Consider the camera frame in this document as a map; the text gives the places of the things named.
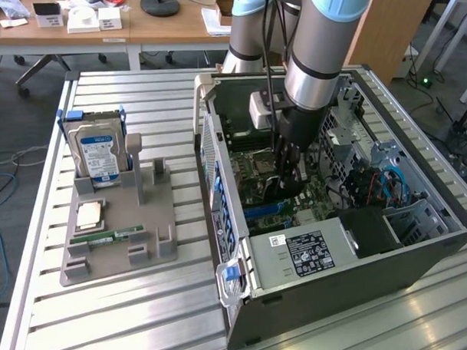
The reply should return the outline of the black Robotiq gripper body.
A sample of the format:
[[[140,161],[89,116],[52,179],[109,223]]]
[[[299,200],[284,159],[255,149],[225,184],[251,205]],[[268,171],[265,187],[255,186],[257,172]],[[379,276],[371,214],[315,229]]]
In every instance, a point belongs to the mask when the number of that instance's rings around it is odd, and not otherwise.
[[[327,107],[315,111],[298,107],[285,108],[278,121],[275,149],[283,150],[288,145],[306,151],[316,139],[327,112]]]

